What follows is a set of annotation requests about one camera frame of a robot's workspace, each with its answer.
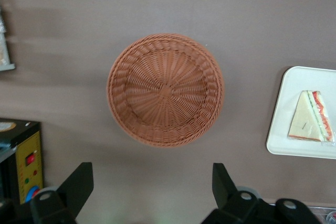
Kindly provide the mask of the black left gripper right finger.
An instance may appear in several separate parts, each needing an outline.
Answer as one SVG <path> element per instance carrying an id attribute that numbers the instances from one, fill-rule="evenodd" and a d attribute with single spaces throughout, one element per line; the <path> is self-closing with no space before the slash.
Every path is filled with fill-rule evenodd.
<path id="1" fill-rule="evenodd" d="M 255 193 L 239 190 L 222 163 L 213 164 L 212 191 L 217 208 L 203 223 L 278 223 L 275 207 Z"/>

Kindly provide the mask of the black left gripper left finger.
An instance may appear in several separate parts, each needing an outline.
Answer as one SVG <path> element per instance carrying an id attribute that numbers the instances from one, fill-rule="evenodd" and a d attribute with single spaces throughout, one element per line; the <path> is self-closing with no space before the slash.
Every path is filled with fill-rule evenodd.
<path id="1" fill-rule="evenodd" d="M 81 163 L 57 188 L 45 188 L 30 201 L 34 223 L 76 223 L 94 188 L 91 162 Z"/>

